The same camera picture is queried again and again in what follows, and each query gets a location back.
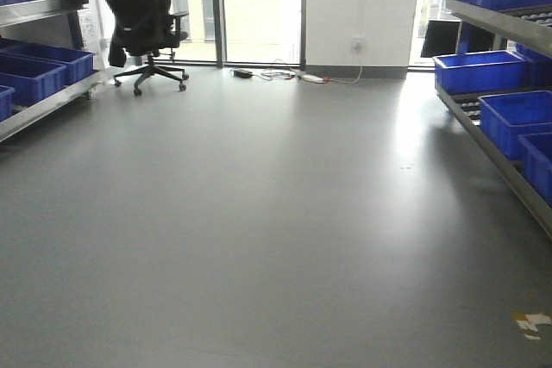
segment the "chair base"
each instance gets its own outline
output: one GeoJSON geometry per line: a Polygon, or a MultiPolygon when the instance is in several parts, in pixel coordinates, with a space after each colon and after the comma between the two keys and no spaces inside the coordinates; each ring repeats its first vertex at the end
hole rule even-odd
{"type": "Polygon", "coordinates": [[[187,73],[185,73],[184,68],[175,68],[175,67],[163,66],[163,65],[157,66],[154,63],[153,54],[148,53],[147,65],[142,66],[138,69],[134,69],[132,71],[117,73],[116,75],[113,76],[113,79],[115,80],[115,86],[121,86],[122,83],[117,78],[127,77],[130,75],[140,75],[140,77],[136,79],[136,82],[135,82],[135,95],[139,96],[141,95],[140,84],[155,74],[178,81],[180,90],[186,90],[186,85],[184,85],[184,81],[186,81],[190,77],[187,73]],[[182,77],[180,78],[180,77],[177,77],[176,75],[172,75],[171,72],[182,72],[182,77]]]}

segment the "window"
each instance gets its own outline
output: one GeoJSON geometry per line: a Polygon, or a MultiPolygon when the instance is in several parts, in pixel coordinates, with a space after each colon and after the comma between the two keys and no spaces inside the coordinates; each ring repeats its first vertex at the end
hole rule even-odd
{"type": "Polygon", "coordinates": [[[410,65],[433,65],[432,58],[420,57],[423,42],[425,41],[425,33],[430,20],[458,21],[458,18],[450,15],[450,10],[445,6],[445,0],[417,0],[410,65]]]}
{"type": "Polygon", "coordinates": [[[301,0],[224,0],[228,61],[299,63],[301,0]]]}
{"type": "Polygon", "coordinates": [[[215,28],[212,0],[172,0],[171,12],[188,11],[182,18],[182,30],[188,38],[175,49],[176,59],[193,61],[216,61],[215,28]]]}

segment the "metal shelf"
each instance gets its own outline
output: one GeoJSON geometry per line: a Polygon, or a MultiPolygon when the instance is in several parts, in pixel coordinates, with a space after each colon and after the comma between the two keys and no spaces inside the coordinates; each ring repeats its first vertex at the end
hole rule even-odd
{"type": "Polygon", "coordinates": [[[519,163],[508,160],[492,143],[491,140],[474,124],[469,115],[456,102],[461,99],[459,96],[450,96],[441,86],[436,84],[437,95],[447,106],[458,122],[472,135],[475,142],[480,146],[486,156],[496,165],[504,177],[506,183],[517,194],[525,204],[529,212],[541,224],[546,233],[552,238],[552,208],[539,196],[531,187],[529,182],[519,172],[519,163]]]}
{"type": "Polygon", "coordinates": [[[31,0],[0,6],[0,28],[83,9],[88,0],[31,0]]]}
{"type": "Polygon", "coordinates": [[[552,5],[497,12],[459,2],[458,0],[447,0],[447,8],[452,11],[454,16],[464,22],[521,43],[542,54],[552,56],[552,28],[525,21],[519,17],[531,12],[552,10],[552,5]]]}
{"type": "MultiPolygon", "coordinates": [[[[65,15],[84,9],[88,0],[31,0],[0,6],[0,28],[31,22],[52,16],[65,15]]],[[[91,90],[104,82],[101,72],[94,72],[88,78],[56,92],[50,97],[24,108],[7,120],[0,122],[0,142],[22,131],[41,118],[53,113],[69,102],[82,96],[90,96],[91,90]]]]}
{"type": "Polygon", "coordinates": [[[101,72],[95,72],[88,78],[70,85],[64,90],[56,92],[50,97],[31,105],[26,109],[12,115],[7,120],[0,122],[0,142],[8,139],[41,118],[53,113],[69,102],[81,96],[90,94],[91,90],[104,82],[101,72]]]}

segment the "baseboard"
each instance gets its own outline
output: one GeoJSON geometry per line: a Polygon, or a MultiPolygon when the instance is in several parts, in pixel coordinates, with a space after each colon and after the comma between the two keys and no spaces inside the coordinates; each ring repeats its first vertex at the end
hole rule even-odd
{"type": "MultiPolygon", "coordinates": [[[[306,71],[319,77],[356,78],[359,66],[307,65],[306,71]]],[[[364,66],[361,78],[405,79],[408,68],[405,66],[364,66]]]]}

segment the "power outlet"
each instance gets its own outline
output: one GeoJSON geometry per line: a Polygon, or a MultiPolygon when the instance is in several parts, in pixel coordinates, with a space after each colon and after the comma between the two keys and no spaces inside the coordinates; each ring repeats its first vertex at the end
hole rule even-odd
{"type": "Polygon", "coordinates": [[[351,48],[357,52],[360,53],[362,49],[364,49],[364,46],[366,45],[366,38],[364,36],[353,36],[353,40],[351,41],[351,48]]]}

